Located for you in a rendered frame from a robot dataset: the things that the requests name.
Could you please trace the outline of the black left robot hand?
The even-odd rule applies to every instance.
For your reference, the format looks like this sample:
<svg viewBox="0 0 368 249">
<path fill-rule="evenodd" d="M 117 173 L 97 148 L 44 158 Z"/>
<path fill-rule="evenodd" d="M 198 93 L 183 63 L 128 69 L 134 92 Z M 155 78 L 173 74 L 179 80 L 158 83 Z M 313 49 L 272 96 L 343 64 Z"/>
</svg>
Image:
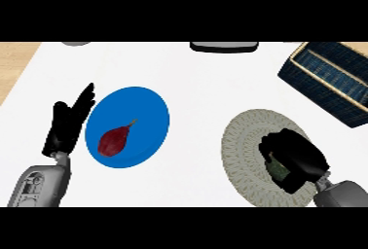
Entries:
<svg viewBox="0 0 368 249">
<path fill-rule="evenodd" d="M 89 84 L 72 107 L 63 101 L 53 105 L 52 126 L 41 154 L 53 157 L 58 152 L 69 154 L 78 142 L 81 125 L 94 105 L 94 85 Z"/>
</svg>

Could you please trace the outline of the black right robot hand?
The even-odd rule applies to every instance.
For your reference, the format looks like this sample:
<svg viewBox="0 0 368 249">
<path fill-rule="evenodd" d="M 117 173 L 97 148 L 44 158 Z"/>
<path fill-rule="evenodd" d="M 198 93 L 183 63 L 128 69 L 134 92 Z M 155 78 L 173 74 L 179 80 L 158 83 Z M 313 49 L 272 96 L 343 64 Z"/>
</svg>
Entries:
<svg viewBox="0 0 368 249">
<path fill-rule="evenodd" d="M 272 162 L 275 158 L 290 171 L 282 181 L 273 179 L 288 194 L 301 188 L 304 182 L 316 183 L 329 169 L 319 149 L 295 131 L 287 128 L 261 137 L 258 151 L 266 162 Z"/>
</svg>

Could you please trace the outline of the dark green squash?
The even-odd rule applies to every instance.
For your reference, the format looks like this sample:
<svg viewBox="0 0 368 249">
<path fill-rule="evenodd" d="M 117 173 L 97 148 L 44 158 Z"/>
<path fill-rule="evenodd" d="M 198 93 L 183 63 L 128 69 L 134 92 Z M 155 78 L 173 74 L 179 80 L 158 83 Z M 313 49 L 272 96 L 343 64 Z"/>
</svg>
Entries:
<svg viewBox="0 0 368 249">
<path fill-rule="evenodd" d="M 269 155 L 270 161 L 266 163 L 266 170 L 270 176 L 278 180 L 284 181 L 290 175 L 290 170 L 284 167 L 281 162 L 276 160 L 273 155 Z"/>
</svg>

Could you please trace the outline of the beige round woven placemat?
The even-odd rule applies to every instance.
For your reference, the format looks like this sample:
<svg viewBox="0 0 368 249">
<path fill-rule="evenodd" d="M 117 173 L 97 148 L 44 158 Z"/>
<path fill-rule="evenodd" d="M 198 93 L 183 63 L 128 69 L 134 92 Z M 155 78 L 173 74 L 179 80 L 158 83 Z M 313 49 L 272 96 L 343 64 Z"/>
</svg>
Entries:
<svg viewBox="0 0 368 249">
<path fill-rule="evenodd" d="M 266 170 L 258 144 L 263 136 L 284 128 L 307 138 L 288 117 L 272 110 L 251 109 L 233 117 L 222 138 L 222 161 L 230 183 L 244 199 L 258 207 L 304 207 L 316 194 L 309 182 L 288 194 Z"/>
</svg>

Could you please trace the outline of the dark blue wicker basket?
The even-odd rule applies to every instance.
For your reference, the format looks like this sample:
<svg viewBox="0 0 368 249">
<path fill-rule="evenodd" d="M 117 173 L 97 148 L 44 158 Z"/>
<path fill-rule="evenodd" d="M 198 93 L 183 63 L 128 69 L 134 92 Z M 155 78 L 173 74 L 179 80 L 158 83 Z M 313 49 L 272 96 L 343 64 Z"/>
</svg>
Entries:
<svg viewBox="0 0 368 249">
<path fill-rule="evenodd" d="M 343 42 L 303 42 L 279 78 L 349 126 L 368 124 L 368 55 Z"/>
</svg>

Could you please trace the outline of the dark red sweet potato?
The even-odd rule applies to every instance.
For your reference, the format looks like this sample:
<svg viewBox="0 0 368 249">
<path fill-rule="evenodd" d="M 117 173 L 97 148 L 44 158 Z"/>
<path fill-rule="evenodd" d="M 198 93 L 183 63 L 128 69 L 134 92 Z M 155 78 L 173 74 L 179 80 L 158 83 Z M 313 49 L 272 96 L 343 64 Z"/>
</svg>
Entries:
<svg viewBox="0 0 368 249">
<path fill-rule="evenodd" d="M 97 143 L 97 153 L 103 157 L 114 157 L 124 150 L 134 123 L 136 120 L 128 125 L 120 126 L 103 133 Z"/>
</svg>

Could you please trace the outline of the blue round plate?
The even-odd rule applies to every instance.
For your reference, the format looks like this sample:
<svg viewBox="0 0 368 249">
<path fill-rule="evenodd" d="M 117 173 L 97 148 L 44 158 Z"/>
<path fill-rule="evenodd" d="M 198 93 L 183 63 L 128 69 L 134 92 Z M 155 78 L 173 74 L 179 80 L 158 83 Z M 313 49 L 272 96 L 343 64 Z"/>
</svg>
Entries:
<svg viewBox="0 0 368 249">
<path fill-rule="evenodd" d="M 168 132 L 170 112 L 159 94 L 143 87 L 115 90 L 97 103 L 89 116 L 84 141 L 96 161 L 112 168 L 145 162 L 158 151 Z M 115 153 L 105 155 L 108 136 L 121 134 Z"/>
</svg>

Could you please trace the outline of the black and grey appliance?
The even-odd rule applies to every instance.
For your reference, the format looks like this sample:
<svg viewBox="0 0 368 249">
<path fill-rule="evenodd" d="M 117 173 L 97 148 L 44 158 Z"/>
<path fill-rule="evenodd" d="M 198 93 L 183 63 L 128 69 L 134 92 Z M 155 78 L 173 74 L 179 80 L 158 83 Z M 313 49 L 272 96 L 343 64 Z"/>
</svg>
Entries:
<svg viewBox="0 0 368 249">
<path fill-rule="evenodd" d="M 257 42 L 191 42 L 189 47 L 204 53 L 251 53 L 257 50 Z"/>
</svg>

